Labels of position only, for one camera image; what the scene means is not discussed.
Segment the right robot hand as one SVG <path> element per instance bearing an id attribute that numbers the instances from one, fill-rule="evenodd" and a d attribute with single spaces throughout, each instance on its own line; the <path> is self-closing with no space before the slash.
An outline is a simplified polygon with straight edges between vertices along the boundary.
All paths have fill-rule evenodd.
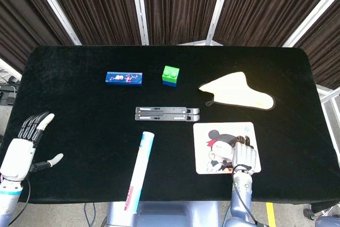
<path id="1" fill-rule="evenodd" d="M 252 176 L 256 170 L 257 151 L 250 145 L 250 138 L 248 136 L 237 136 L 234 142 L 233 170 L 235 172 L 246 171 L 247 174 Z"/>

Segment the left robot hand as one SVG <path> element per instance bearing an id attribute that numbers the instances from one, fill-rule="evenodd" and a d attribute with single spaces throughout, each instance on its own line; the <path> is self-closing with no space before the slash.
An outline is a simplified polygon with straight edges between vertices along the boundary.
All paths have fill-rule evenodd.
<path id="1" fill-rule="evenodd" d="M 17 137 L 10 142 L 1 165 L 3 179 L 23 181 L 28 173 L 37 172 L 55 166 L 63 154 L 57 154 L 53 159 L 33 163 L 33 158 L 46 127 L 55 115 L 43 112 L 27 118 L 20 127 Z"/>

